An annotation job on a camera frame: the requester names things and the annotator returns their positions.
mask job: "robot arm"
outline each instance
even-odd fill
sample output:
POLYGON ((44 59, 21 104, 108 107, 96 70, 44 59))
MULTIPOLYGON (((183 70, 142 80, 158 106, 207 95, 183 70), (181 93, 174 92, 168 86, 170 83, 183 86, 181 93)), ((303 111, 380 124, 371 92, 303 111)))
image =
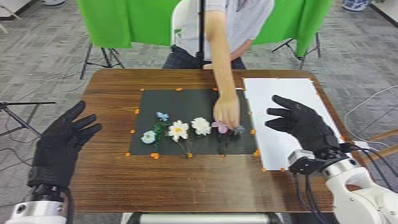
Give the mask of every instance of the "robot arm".
POLYGON ((398 224, 398 194, 371 180, 351 158, 321 170, 334 196, 334 214, 341 224, 398 224), (360 189, 350 191, 346 185, 360 189))
POLYGON ((65 224, 72 222, 69 183, 78 152, 101 130, 99 124, 88 127, 96 121, 94 115, 74 121, 83 109, 85 102, 80 101, 42 133, 28 173, 30 201, 14 206, 10 219, 5 224, 65 224), (62 193, 67 196, 67 208, 60 196, 62 193))
POLYGON ((323 119, 305 105, 279 96, 273 102, 286 109, 268 109, 268 114, 280 118, 264 125, 293 135, 303 148, 289 155, 289 171, 303 175, 321 172, 339 223, 398 224, 398 194, 374 184, 367 169, 344 155, 357 147, 337 144, 323 119), (360 189, 350 191, 346 185, 360 189))

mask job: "blue flower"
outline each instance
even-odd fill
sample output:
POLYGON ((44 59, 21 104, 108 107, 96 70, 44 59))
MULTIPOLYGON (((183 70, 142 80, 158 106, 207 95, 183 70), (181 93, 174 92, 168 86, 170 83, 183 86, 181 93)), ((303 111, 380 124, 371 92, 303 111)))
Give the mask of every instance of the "blue flower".
POLYGON ((161 112, 156 112, 156 117, 161 121, 168 120, 168 114, 163 114, 161 112))
POLYGON ((156 133, 154 133, 154 131, 147 131, 144 133, 144 136, 142 136, 140 140, 142 140, 142 142, 145 144, 152 144, 152 142, 156 141, 156 133))

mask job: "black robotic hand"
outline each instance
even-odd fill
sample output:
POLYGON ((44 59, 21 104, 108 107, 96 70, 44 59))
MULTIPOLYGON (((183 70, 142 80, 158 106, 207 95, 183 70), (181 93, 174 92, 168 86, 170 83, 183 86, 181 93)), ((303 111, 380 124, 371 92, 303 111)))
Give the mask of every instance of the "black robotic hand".
POLYGON ((87 127, 96 121, 96 115, 72 122, 85 109, 85 102, 67 110, 49 125, 33 155, 32 170, 28 173, 28 186, 53 185, 67 188, 74 173, 78 152, 94 134, 101 130, 101 124, 87 127))
POLYGON ((270 108, 266 113, 280 118, 264 122, 264 125, 296 138, 302 149, 314 152, 318 158, 327 159, 330 148, 339 147, 337 138, 316 111, 293 100, 273 95, 273 102, 286 108, 270 108))

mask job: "black mat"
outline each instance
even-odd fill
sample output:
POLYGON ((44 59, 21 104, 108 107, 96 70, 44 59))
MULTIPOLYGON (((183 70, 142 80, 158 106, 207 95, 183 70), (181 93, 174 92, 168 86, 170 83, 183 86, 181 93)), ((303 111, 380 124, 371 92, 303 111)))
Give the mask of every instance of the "black mat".
MULTIPOLYGON (((213 105, 218 99, 218 92, 213 90, 145 90, 142 93, 140 114, 135 119, 135 134, 131 140, 131 154, 149 155, 156 152, 154 146, 140 141, 145 131, 152 130, 158 122, 156 112, 167 113, 168 122, 177 120, 190 125, 188 140, 179 139, 184 147, 190 147, 191 154, 252 154, 255 151, 255 140, 250 135, 252 124, 248 117, 248 107, 243 92, 238 91, 239 98, 239 124, 245 127, 245 132, 239 135, 220 135, 216 129, 211 129, 211 134, 199 137, 193 134, 190 121, 202 117, 207 122, 213 122, 213 105)), ((159 141, 159 154, 184 154, 177 143, 170 137, 159 141)))

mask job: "green backdrop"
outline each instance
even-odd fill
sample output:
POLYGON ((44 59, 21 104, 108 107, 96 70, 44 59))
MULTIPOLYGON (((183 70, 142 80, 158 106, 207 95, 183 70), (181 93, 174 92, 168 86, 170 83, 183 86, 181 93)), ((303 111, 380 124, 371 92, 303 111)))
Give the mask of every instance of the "green backdrop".
MULTIPOLYGON (((170 15, 179 0, 78 0, 94 46, 129 48, 131 42, 170 45, 170 15)), ((275 0, 254 44, 296 39, 296 56, 312 43, 332 0, 275 0)))

